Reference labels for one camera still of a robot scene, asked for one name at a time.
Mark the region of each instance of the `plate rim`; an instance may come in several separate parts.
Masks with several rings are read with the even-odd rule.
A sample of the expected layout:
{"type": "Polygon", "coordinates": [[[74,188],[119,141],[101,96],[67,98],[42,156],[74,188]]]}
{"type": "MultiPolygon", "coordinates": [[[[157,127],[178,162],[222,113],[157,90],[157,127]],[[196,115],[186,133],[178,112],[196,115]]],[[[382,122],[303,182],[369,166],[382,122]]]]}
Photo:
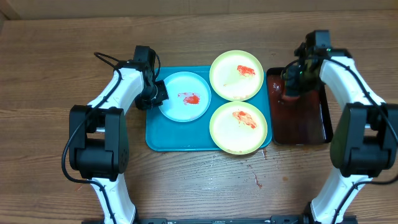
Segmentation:
{"type": "Polygon", "coordinates": [[[198,80],[200,80],[203,84],[206,83],[206,85],[204,85],[204,86],[206,87],[206,89],[207,89],[207,91],[208,91],[208,94],[209,94],[209,97],[208,97],[209,100],[208,100],[208,103],[207,103],[206,108],[203,110],[203,112],[202,112],[199,116],[197,116],[197,117],[194,118],[194,119],[189,119],[189,120],[186,120],[186,121],[178,121],[178,120],[172,119],[170,116],[167,116],[167,115],[162,111],[162,109],[161,109],[162,106],[159,107],[160,112],[161,112],[166,118],[168,118],[168,119],[170,119],[170,120],[172,120],[172,121],[175,121],[175,122],[185,123],[185,122],[194,121],[194,120],[200,118],[201,116],[203,116],[203,115],[206,113],[207,109],[208,109],[209,106],[210,106],[210,102],[211,102],[211,88],[210,88],[209,84],[206,82],[206,80],[205,80],[203,77],[201,77],[200,75],[198,75],[198,74],[196,74],[196,73],[194,73],[194,72],[187,72],[187,71],[175,72],[175,73],[173,73],[173,74],[170,74],[170,75],[167,76],[166,78],[164,78],[163,81],[164,81],[164,83],[165,83],[165,86],[167,85],[167,84],[166,84],[166,80],[168,81],[168,80],[171,79],[171,78],[169,78],[169,77],[171,77],[171,76],[173,76],[173,75],[178,75],[179,73],[189,73],[191,76],[196,77],[198,80]]]}
{"type": "Polygon", "coordinates": [[[211,136],[211,139],[213,140],[213,142],[214,142],[222,151],[227,152],[227,153],[230,153],[230,154],[234,154],[234,155],[246,155],[246,154],[250,154],[250,153],[252,153],[252,152],[258,150],[258,149],[262,146],[262,144],[264,143],[264,141],[267,139],[267,136],[268,136],[268,122],[267,122],[267,120],[266,120],[266,117],[263,115],[263,113],[262,113],[258,108],[256,108],[254,105],[252,105],[252,104],[250,104],[250,103],[242,102],[242,101],[230,101],[230,102],[228,102],[228,103],[225,103],[225,104],[221,105],[221,106],[220,106],[219,108],[217,108],[216,111],[214,111],[214,113],[211,115],[210,122],[209,122],[209,132],[210,132],[210,136],[211,136]],[[255,110],[258,110],[259,114],[261,114],[261,117],[260,117],[260,118],[264,120],[264,124],[266,125],[266,127],[264,128],[264,130],[265,130],[265,135],[263,136],[262,141],[259,141],[258,147],[256,146],[256,147],[254,147],[253,149],[248,149],[247,151],[239,152],[239,151],[232,151],[232,150],[229,150],[229,149],[224,149],[223,147],[220,146],[220,144],[217,143],[217,141],[215,141],[215,137],[213,136],[213,131],[212,131],[213,128],[214,128],[215,114],[217,113],[217,111],[222,110],[223,107],[227,107],[227,106],[229,106],[229,105],[231,105],[231,104],[232,104],[232,105],[233,105],[233,104],[237,104],[237,105],[248,106],[248,107],[254,108],[255,110]]]}
{"type": "Polygon", "coordinates": [[[259,61],[253,54],[250,54],[249,52],[246,52],[246,51],[244,51],[244,50],[229,50],[229,51],[224,52],[224,53],[220,54],[219,56],[217,56],[217,58],[216,58],[216,59],[213,61],[213,63],[211,64],[211,66],[210,66],[210,71],[209,71],[209,81],[210,81],[210,85],[211,85],[211,87],[213,88],[213,90],[214,90],[214,91],[217,93],[217,95],[219,95],[220,97],[222,97],[222,98],[224,98],[224,99],[226,99],[226,100],[229,100],[229,101],[245,101],[245,100],[248,100],[248,99],[254,97],[254,96],[260,91],[262,85],[264,84],[264,69],[263,69],[263,67],[262,67],[262,65],[261,65],[261,63],[260,63],[260,61],[259,61]],[[247,56],[251,57],[251,58],[254,60],[254,62],[261,68],[261,72],[260,72],[260,73],[261,73],[261,75],[262,75],[262,78],[261,78],[261,81],[260,81],[260,83],[259,83],[259,86],[258,86],[257,90],[256,90],[255,92],[253,92],[253,94],[251,94],[249,97],[245,97],[245,98],[243,98],[243,99],[229,98],[229,97],[227,97],[227,96],[225,96],[225,95],[222,95],[222,94],[215,88],[215,86],[214,86],[214,84],[213,84],[213,79],[212,79],[212,77],[214,77],[214,70],[215,70],[215,66],[216,66],[215,63],[219,63],[219,61],[221,60],[220,58],[221,58],[222,56],[224,56],[224,55],[226,55],[226,54],[233,54],[233,53],[242,53],[242,54],[246,54],[247,56]]]}

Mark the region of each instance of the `red sauce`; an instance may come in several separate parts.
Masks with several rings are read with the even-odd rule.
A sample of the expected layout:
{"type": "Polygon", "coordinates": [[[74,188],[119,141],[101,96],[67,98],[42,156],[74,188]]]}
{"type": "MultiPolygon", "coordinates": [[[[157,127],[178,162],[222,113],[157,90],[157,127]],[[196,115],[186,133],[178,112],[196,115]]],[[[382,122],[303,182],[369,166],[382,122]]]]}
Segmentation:
{"type": "Polygon", "coordinates": [[[184,97],[184,103],[187,104],[199,104],[200,97],[196,93],[179,93],[178,97],[184,97]]]}
{"type": "Polygon", "coordinates": [[[232,113],[232,115],[239,121],[239,123],[242,121],[245,125],[250,126],[252,129],[257,127],[256,122],[253,121],[253,118],[248,113],[243,111],[235,111],[232,113]]]}
{"type": "Polygon", "coordinates": [[[244,77],[253,77],[255,75],[254,69],[243,66],[243,65],[238,65],[239,74],[244,76],[244,77]]]}
{"type": "Polygon", "coordinates": [[[256,180],[257,186],[259,186],[260,189],[262,189],[262,184],[259,183],[259,180],[257,179],[257,175],[253,172],[254,174],[254,179],[256,180]]]}

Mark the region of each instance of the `wooden table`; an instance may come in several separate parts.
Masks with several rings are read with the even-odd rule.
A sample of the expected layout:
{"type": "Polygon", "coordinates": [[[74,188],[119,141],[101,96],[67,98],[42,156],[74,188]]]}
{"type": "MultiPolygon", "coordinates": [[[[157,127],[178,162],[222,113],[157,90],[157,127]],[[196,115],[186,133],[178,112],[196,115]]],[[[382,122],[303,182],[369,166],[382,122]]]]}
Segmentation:
{"type": "MultiPolygon", "coordinates": [[[[149,45],[163,66],[187,66],[210,65],[219,54],[240,49],[266,70],[293,60],[314,29],[330,29],[333,46],[349,49],[370,87],[398,102],[398,11],[6,21],[0,35],[0,223],[103,217],[91,187],[69,182],[60,165],[70,108],[94,99],[111,78],[94,51],[129,59],[136,45],[149,45]]],[[[341,112],[330,91],[327,96],[335,128],[341,112]]],[[[127,114],[125,175],[141,218],[299,214],[332,167],[327,144],[271,143],[247,156],[158,153],[146,145],[145,114],[135,108],[127,114]]],[[[379,180],[397,171],[384,171],[379,180]]],[[[369,185],[347,214],[360,223],[396,223],[397,200],[398,185],[369,185]]]]}

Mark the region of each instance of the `paper plate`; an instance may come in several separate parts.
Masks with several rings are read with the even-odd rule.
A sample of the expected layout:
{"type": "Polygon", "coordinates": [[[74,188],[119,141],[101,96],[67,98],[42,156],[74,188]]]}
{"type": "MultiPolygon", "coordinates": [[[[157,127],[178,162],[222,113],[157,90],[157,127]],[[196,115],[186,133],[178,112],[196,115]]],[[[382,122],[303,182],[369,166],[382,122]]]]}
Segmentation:
{"type": "Polygon", "coordinates": [[[232,154],[247,154],[266,140],[267,121],[255,106],[233,101],[214,112],[210,119],[210,135],[220,149],[232,154]]]}
{"type": "Polygon", "coordinates": [[[211,64],[210,84],[222,98],[243,101],[261,88],[264,71],[257,58],[242,50],[231,50],[211,64]]]}
{"type": "Polygon", "coordinates": [[[210,105],[207,82],[192,72],[177,72],[164,79],[169,99],[159,107],[173,121],[187,122],[199,118],[210,105]]]}

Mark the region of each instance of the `teal tray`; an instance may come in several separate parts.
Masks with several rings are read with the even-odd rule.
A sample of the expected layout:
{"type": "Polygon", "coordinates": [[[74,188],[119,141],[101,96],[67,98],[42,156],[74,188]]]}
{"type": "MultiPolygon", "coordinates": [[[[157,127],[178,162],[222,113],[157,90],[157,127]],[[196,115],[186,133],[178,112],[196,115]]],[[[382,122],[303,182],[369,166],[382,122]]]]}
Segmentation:
{"type": "MultiPolygon", "coordinates": [[[[209,81],[210,66],[163,67],[160,69],[158,80],[163,80],[176,72],[193,72],[203,77],[211,88],[210,106],[200,118],[187,123],[166,118],[158,108],[147,110],[145,139],[148,146],[159,152],[221,150],[210,136],[209,123],[214,111],[229,101],[217,95],[212,89],[209,81]]],[[[246,102],[258,108],[267,120],[267,137],[261,145],[266,147],[272,140],[272,125],[265,81],[260,91],[246,102]]]]}

